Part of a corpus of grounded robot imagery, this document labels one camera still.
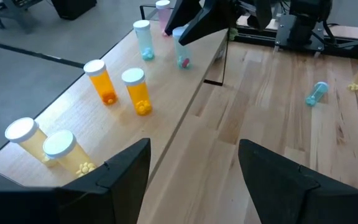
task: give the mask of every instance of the wooden countertop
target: wooden countertop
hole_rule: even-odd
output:
[[[218,79],[222,65],[207,78]],[[349,58],[231,42],[224,86],[202,85],[146,191],[138,224],[260,223],[238,161],[240,139],[358,188],[358,92],[347,90],[357,68]],[[318,81],[330,89],[310,108],[305,96]]]
[[[152,22],[151,30],[156,54],[153,61],[141,59],[134,31],[102,58],[119,102],[104,106],[89,78],[84,75],[36,119],[40,128],[47,135],[61,129],[72,131],[98,164],[140,138],[151,138],[150,171],[153,171],[199,90],[219,46],[226,38],[226,31],[192,43],[193,67],[191,70],[179,70],[174,59],[172,38],[162,37],[156,22]],[[148,116],[135,114],[121,80],[121,73],[131,67],[140,67],[145,71],[154,109]],[[11,143],[0,151],[0,173],[22,185],[32,186],[64,185],[73,180],[73,176],[62,167],[48,169],[20,146]]]

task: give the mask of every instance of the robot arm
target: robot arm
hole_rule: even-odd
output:
[[[179,40],[189,44],[208,34],[235,27],[238,18],[250,14],[248,25],[263,30],[272,19],[271,7],[279,0],[205,0],[203,7],[199,0],[178,0],[165,32],[172,34],[176,27],[189,23]]]

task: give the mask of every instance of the orange pill bottle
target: orange pill bottle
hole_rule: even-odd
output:
[[[148,115],[152,111],[146,77],[141,68],[130,68],[122,73],[123,82],[127,86],[132,103],[138,115]]]
[[[91,79],[96,91],[105,105],[117,101],[116,91],[111,83],[106,64],[102,60],[92,60],[85,64],[84,72]]]

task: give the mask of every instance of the pill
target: pill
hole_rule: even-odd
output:
[[[117,101],[117,96],[114,92],[103,93],[102,101],[105,105],[110,105]]]
[[[182,63],[182,68],[187,68],[189,66],[190,59],[186,58]]]
[[[81,171],[82,173],[86,174],[89,171],[89,168],[83,167]]]
[[[144,102],[144,108],[146,111],[150,111],[152,109],[152,105],[150,104],[150,102],[145,101]]]

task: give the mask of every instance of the orange pill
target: orange pill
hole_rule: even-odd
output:
[[[111,105],[117,101],[117,96],[114,92],[103,93],[102,101],[105,105]]]

